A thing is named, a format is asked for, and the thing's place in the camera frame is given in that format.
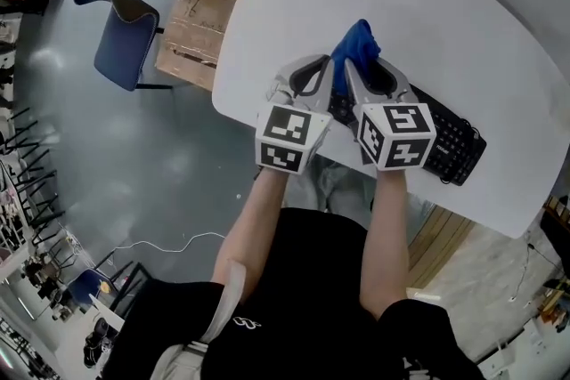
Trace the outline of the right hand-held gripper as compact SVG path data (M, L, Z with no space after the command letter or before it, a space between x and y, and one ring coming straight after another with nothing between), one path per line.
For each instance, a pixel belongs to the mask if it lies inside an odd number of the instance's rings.
M356 140L379 171L420 168L436 140L427 104L418 101L407 77L382 58L372 62L366 80L345 60L346 83L357 121Z

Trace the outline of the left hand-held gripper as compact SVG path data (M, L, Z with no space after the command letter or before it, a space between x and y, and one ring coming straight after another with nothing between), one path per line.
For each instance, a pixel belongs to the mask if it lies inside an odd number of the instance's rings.
M322 145L333 116L334 61L327 54L299 58L278 70L256 121L256 163L288 174L304 172Z

